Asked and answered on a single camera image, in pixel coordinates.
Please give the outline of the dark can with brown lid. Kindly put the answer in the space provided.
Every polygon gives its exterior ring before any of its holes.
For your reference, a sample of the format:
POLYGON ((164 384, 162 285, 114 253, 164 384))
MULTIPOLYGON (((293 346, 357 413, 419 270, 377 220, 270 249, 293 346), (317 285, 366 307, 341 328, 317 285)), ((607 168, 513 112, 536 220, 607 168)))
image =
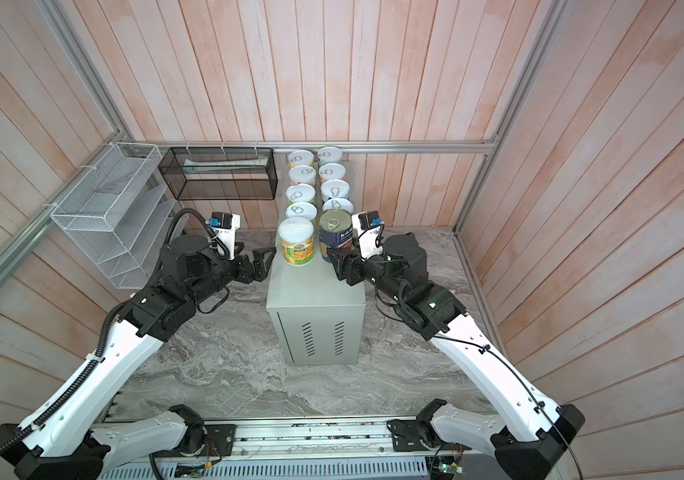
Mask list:
POLYGON ((353 246, 352 214, 344 209, 330 209, 319 217, 319 240, 322 258, 330 262, 330 249, 350 250, 353 246))

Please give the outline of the tall can white plastic lid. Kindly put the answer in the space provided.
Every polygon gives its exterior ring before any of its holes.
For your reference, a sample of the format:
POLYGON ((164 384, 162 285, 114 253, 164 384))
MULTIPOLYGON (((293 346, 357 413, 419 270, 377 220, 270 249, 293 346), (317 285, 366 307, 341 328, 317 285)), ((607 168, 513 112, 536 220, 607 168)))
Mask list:
POLYGON ((285 219, 278 227, 285 260, 293 266, 309 264, 315 253, 313 223, 302 217, 285 219))

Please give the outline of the pink can pull-tab lid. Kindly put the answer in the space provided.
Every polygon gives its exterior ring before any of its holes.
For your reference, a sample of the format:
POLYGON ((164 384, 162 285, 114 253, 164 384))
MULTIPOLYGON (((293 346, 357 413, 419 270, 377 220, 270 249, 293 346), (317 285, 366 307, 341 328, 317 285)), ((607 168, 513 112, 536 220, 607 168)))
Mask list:
POLYGON ((312 187, 316 186, 317 171, 311 165, 297 165, 289 169, 289 181, 292 186, 299 184, 307 184, 312 187))

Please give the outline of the orange can pull-tab lid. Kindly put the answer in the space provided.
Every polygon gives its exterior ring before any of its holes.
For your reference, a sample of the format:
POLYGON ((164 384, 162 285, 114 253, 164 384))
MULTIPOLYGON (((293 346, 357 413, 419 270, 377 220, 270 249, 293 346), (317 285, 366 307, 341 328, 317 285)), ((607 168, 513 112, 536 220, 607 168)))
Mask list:
POLYGON ((318 175, 321 183, 326 183, 331 180, 344 180, 347 174, 347 169, 342 163, 326 163, 318 168, 318 175))

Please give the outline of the yellow can pull-tab lid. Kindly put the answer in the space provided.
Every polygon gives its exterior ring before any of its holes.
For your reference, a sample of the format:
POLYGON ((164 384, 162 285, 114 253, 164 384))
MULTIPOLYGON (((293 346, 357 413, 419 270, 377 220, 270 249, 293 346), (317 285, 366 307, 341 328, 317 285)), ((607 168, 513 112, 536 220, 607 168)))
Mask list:
POLYGON ((315 163, 315 154, 306 149, 294 150, 288 155, 288 162, 290 168, 302 166, 312 167, 315 163))

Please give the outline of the green white can pull-tab lid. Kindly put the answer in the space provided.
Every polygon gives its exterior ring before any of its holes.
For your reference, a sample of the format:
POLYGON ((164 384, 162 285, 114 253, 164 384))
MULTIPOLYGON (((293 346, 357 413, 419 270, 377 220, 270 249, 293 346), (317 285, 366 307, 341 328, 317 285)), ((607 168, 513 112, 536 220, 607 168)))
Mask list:
POLYGON ((324 166, 330 163, 339 163, 343 159, 344 152, 336 146, 322 147, 317 152, 318 163, 324 166))

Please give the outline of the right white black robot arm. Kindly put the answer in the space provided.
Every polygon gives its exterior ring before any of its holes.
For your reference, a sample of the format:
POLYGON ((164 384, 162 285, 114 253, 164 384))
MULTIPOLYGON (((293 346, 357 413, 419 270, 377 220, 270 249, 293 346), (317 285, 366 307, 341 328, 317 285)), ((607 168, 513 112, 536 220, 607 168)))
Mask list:
POLYGON ((573 404, 539 392, 482 333, 465 306, 429 278, 425 250, 411 233, 354 249, 329 249, 337 278, 370 282, 397 318, 453 360, 496 412, 482 415, 435 399, 409 421, 388 424, 398 450, 467 447, 494 458, 511 479, 545 479, 585 423, 573 404))

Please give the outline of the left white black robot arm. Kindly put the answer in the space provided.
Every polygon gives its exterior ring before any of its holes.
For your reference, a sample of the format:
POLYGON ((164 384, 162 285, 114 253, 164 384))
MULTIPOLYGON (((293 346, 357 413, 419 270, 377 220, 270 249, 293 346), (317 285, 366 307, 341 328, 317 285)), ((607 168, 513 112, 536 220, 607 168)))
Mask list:
POLYGON ((240 242, 184 234, 162 246, 148 283, 107 315, 94 352, 38 410, 20 424, 0 426, 0 458, 20 479, 96 479, 105 471, 157 452, 196 456, 209 434, 185 405, 117 430, 95 420, 133 373, 168 342, 200 306, 231 282, 268 276, 276 250, 251 255, 240 242))

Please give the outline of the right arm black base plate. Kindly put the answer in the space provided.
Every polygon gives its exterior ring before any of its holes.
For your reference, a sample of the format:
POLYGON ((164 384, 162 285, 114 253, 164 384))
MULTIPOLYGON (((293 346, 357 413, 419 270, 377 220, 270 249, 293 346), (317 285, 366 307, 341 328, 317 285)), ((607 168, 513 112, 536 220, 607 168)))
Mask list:
POLYGON ((440 441, 432 427, 420 420, 394 419, 386 423, 396 452, 427 451, 437 448, 440 441))

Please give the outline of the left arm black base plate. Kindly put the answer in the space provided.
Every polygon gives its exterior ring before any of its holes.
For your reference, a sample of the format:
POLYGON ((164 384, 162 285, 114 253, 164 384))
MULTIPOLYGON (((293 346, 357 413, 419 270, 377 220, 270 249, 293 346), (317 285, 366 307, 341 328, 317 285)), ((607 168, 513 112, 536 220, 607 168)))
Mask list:
POLYGON ((236 439, 235 424, 209 424, 204 426, 203 452, 207 457, 224 459, 232 455, 236 439))

